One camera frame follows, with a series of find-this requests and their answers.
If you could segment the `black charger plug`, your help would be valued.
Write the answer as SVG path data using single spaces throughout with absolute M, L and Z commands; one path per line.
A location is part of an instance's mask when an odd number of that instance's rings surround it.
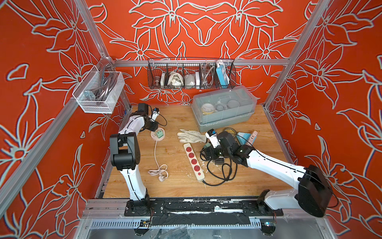
M 219 158 L 214 160 L 214 164 L 216 164 L 216 165 L 223 165 L 224 163 L 225 163 L 225 158 L 223 158 L 223 157 L 219 157 Z

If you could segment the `round pink socket hub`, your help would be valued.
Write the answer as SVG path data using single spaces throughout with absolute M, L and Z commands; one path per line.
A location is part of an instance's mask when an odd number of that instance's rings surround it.
M 154 141 L 162 141 L 165 138 L 165 131 L 163 129 L 158 129 L 151 132 L 151 138 Z

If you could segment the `white power strip red sockets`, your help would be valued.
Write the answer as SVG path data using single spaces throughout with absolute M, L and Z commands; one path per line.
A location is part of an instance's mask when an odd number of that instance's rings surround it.
M 197 181 L 202 182 L 205 179 L 205 174 L 199 164 L 199 161 L 197 159 L 197 155 L 195 154 L 192 146 L 190 143 L 184 144 L 184 149 L 187 154 L 187 157 L 189 159 L 189 162 L 192 166 L 193 172 L 196 176 Z

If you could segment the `small green plug adapter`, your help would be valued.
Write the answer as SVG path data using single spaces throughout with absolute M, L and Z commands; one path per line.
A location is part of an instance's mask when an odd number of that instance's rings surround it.
M 162 129 L 159 129 L 156 132 L 156 135 L 157 135 L 158 138 L 163 138 L 164 137 L 164 131 Z

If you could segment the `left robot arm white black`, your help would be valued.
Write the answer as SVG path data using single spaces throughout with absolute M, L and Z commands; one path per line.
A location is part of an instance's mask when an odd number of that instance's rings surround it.
M 109 138 L 111 165 L 124 177 L 129 190 L 128 206 L 130 209 L 143 209 L 150 211 L 150 198 L 143 184 L 139 163 L 141 152 L 137 136 L 141 131 L 156 131 L 159 123 L 158 108 L 151 108 L 146 103 L 138 104 L 138 110 L 131 113 L 124 126 L 118 133 Z

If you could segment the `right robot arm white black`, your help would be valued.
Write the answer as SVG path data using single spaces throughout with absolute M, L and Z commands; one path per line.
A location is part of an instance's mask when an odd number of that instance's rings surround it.
M 306 213 L 322 218 L 333 196 L 333 190 L 321 169 L 289 164 L 257 150 L 248 143 L 240 145 L 226 131 L 206 133 L 211 143 L 211 155 L 229 158 L 245 167 L 271 175 L 291 186 L 289 190 L 265 190 L 259 197 L 266 209 L 302 209 Z

